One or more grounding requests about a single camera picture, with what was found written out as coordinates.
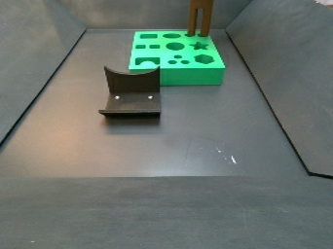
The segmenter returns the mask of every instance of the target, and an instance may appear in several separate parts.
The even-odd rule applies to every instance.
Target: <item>wooden stick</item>
[[[210,34],[214,0],[192,0],[190,23],[189,23],[189,31],[188,31],[189,36],[196,35],[198,10],[200,9],[204,9],[204,21],[202,21],[201,36],[209,36],[209,34]]]

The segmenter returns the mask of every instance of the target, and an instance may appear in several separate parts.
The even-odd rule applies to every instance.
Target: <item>hexagonal hole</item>
[[[210,64],[214,62],[214,58],[210,55],[206,54],[200,54],[197,56],[194,56],[196,61],[204,64]]]

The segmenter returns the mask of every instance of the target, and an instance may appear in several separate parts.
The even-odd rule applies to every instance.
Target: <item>scratch mark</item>
[[[226,193],[226,195],[230,197],[232,201],[234,201],[234,203],[242,208],[242,218],[244,218],[244,229],[248,233],[248,236],[250,238],[250,241],[254,245],[254,247],[258,249],[258,244],[257,244],[257,241],[256,241],[256,238],[252,234],[252,230],[249,229],[249,224],[248,224],[248,215],[246,215],[246,212],[248,212],[248,209],[246,207],[244,206],[244,204],[237,200],[237,198],[234,197],[234,195],[232,195],[229,192],[224,191]]]
[[[234,159],[234,157],[233,157],[233,156],[232,156],[232,160],[233,160],[234,164],[237,164],[237,161],[236,161],[236,159]]]
[[[283,211],[284,213],[288,213],[287,209],[284,209],[283,207],[279,207],[277,210]]]
[[[309,128],[308,128],[308,133],[311,132],[311,130],[313,129],[313,127],[315,127],[315,124],[312,124],[312,125],[309,126]]]
[[[324,105],[321,105],[321,109],[324,109],[324,111],[331,116],[331,118],[333,118],[333,110],[329,107],[324,106]]]
[[[190,144],[189,144],[189,147],[188,147],[186,159],[185,159],[185,163],[184,163],[185,166],[188,166],[192,145],[193,145],[193,137],[192,137],[192,141],[190,141]]]

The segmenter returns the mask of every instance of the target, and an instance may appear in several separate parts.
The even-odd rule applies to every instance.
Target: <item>black plastic holder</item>
[[[159,116],[161,68],[141,73],[125,74],[105,67],[110,87],[106,110],[99,113],[111,116]]]

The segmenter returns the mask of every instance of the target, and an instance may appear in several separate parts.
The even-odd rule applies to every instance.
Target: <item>green foam block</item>
[[[221,85],[224,61],[212,37],[188,31],[135,32],[129,69],[162,68],[162,86]]]

